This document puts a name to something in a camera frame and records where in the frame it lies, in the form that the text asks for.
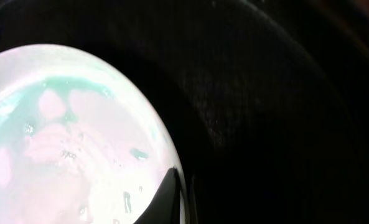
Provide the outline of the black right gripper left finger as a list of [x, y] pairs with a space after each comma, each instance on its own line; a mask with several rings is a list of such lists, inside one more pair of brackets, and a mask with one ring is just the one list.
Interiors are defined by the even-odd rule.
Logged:
[[180, 180], [171, 167], [165, 174], [149, 206], [134, 224], [179, 224]]

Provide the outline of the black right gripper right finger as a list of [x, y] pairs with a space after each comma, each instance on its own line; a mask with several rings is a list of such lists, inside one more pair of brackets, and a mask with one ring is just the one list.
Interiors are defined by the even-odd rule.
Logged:
[[195, 176], [193, 175], [190, 181], [189, 187], [189, 210], [190, 210], [190, 223], [199, 224], [197, 201], [195, 193]]

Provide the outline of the pale green plate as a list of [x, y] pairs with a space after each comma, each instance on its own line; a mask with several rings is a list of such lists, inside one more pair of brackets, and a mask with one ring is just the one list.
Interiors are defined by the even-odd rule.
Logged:
[[166, 172], [174, 143], [126, 76], [52, 44], [0, 53], [0, 223], [134, 223]]

